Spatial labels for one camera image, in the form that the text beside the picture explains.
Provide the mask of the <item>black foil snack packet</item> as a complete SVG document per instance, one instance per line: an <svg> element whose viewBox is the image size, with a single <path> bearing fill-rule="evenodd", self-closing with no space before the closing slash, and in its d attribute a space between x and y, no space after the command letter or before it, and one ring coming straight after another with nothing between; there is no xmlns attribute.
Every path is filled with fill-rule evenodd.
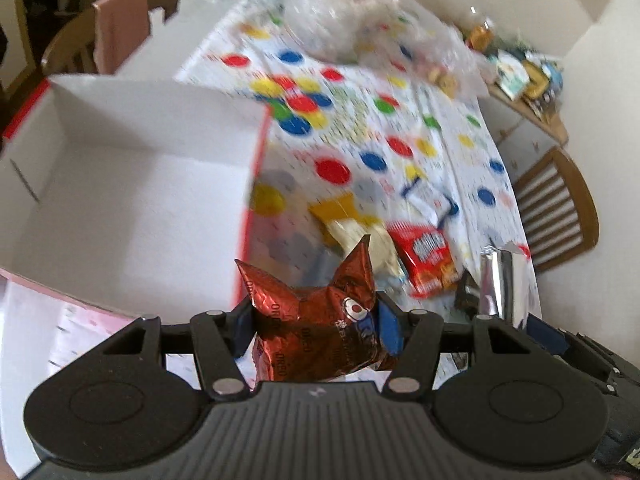
<svg viewBox="0 0 640 480"><path fill-rule="evenodd" d="M454 307L458 310L473 314L480 304L480 286L468 270L465 270L458 281Z"/></svg>

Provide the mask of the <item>red lion snack bag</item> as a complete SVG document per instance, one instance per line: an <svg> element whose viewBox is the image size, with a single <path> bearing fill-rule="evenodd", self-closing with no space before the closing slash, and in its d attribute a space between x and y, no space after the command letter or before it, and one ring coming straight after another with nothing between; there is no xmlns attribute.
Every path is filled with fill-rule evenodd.
<svg viewBox="0 0 640 480"><path fill-rule="evenodd" d="M454 258L444 233L436 226L396 221L387 223L386 231L408 272L413 296L434 297L457 284Z"/></svg>

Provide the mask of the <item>cream snack bag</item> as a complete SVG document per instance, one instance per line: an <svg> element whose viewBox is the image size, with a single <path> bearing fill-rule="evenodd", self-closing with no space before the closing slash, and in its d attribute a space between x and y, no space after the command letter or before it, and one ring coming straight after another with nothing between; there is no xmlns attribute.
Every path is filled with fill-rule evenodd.
<svg viewBox="0 0 640 480"><path fill-rule="evenodd" d="M355 219L331 220L328 232L345 255L351 252L363 237L369 237L368 254L373 273L383 278L404 278L405 273L401 269L394 242L382 224L365 226Z"/></svg>

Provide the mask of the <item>brown foil Oreo packet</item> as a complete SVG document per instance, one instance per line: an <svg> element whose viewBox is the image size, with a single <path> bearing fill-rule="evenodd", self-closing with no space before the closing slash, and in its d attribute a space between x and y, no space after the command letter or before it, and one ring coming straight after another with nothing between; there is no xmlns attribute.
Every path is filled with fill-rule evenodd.
<svg viewBox="0 0 640 480"><path fill-rule="evenodd" d="M321 287L293 288L247 262L236 263L257 311L252 359L258 382L328 382L396 364L375 325L369 243L363 235Z"/></svg>

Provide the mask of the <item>silver foil snack packet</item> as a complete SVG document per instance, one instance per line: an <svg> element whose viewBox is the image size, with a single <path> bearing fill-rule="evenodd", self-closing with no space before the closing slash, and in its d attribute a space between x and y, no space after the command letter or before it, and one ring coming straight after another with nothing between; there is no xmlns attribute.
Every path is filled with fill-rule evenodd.
<svg viewBox="0 0 640 480"><path fill-rule="evenodd" d="M486 247L480 255L478 314L524 330L529 312L527 266L526 253L513 242Z"/></svg>

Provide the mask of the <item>yellow snack packet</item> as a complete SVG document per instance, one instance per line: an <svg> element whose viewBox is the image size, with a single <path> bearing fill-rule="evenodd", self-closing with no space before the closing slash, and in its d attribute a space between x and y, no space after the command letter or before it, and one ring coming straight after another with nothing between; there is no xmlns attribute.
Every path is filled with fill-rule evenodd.
<svg viewBox="0 0 640 480"><path fill-rule="evenodd" d="M329 233L329 223L352 219L363 222L364 215L358 210L351 192L319 200L307 207L311 217L317 222L323 243L332 247L336 245L335 238Z"/></svg>

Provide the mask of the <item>white and blue snack packet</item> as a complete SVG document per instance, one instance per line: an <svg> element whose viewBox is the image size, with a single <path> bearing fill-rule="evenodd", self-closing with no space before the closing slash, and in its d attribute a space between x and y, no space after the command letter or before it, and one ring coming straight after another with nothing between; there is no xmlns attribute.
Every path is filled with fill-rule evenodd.
<svg viewBox="0 0 640 480"><path fill-rule="evenodd" d="M449 198L420 177L416 177L406 186L401 196L416 208L424 221L431 226L440 226L451 210Z"/></svg>

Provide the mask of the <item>red and white cardboard box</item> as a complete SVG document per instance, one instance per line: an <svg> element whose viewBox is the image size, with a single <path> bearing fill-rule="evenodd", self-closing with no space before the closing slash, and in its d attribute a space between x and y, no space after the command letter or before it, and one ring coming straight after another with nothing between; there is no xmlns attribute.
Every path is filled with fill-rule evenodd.
<svg viewBox="0 0 640 480"><path fill-rule="evenodd" d="M1 156L1 272L168 323L233 308L267 107L172 80L46 81Z"/></svg>

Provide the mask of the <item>wooden slatted chair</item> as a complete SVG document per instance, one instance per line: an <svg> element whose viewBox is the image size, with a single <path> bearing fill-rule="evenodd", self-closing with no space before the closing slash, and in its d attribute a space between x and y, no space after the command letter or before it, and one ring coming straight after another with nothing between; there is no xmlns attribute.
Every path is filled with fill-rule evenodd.
<svg viewBox="0 0 640 480"><path fill-rule="evenodd" d="M567 151L558 146L549 150L513 189L536 273L562 266L597 246L597 207Z"/></svg>

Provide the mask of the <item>white sideboard with wooden top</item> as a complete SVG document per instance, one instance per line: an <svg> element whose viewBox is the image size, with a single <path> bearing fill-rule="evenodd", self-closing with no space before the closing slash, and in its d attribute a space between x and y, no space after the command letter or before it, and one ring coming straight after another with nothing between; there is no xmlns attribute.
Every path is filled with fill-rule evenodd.
<svg viewBox="0 0 640 480"><path fill-rule="evenodd" d="M511 101L497 86L488 90L488 98L478 100L480 112L515 182L552 148L564 148L568 133L559 114L541 120L522 100Z"/></svg>

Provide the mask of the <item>tissue box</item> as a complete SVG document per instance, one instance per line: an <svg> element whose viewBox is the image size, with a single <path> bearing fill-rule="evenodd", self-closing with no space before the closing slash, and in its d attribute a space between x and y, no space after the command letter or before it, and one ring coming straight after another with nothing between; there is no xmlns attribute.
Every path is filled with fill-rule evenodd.
<svg viewBox="0 0 640 480"><path fill-rule="evenodd" d="M521 99L529 84L529 76L522 62L509 52L498 50L494 57L498 77L496 85L511 100Z"/></svg>

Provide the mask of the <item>amber liquid bottle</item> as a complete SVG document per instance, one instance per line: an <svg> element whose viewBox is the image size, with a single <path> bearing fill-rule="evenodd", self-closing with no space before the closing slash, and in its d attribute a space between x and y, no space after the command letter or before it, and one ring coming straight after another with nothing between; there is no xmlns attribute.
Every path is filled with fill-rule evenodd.
<svg viewBox="0 0 640 480"><path fill-rule="evenodd" d="M485 53L495 37L495 23L477 6L469 10L469 27L465 34L465 44L478 53Z"/></svg>

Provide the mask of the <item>clear bag with cookies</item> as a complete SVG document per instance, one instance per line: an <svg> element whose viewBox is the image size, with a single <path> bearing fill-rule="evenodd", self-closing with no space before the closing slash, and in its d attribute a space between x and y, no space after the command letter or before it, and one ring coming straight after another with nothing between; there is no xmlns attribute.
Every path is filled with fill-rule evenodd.
<svg viewBox="0 0 640 480"><path fill-rule="evenodd" d="M414 0L369 3L355 52L361 66L398 70L451 99L484 99L497 76L491 62L467 47L454 26Z"/></svg>

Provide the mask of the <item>wooden chair with pink cloth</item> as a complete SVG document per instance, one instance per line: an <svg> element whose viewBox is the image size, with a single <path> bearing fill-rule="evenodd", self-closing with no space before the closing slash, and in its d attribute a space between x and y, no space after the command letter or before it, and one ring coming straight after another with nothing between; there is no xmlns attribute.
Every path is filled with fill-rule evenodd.
<svg viewBox="0 0 640 480"><path fill-rule="evenodd" d="M163 19L167 21L178 11L179 3L180 0L148 0L150 24L152 12L161 10ZM63 26L51 40L42 56L42 72L47 76L55 74L101 75L96 69L96 62L94 62L93 57L95 42L96 11L91 5L90 8L82 11L76 18L73 18Z"/></svg>

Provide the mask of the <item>pink cloth on chair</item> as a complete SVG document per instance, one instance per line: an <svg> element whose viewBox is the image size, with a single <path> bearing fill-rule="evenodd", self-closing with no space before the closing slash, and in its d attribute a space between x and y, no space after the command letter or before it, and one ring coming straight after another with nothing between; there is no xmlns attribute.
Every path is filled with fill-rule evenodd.
<svg viewBox="0 0 640 480"><path fill-rule="evenodd" d="M98 0L92 6L96 69L101 75L114 75L150 34L148 0Z"/></svg>

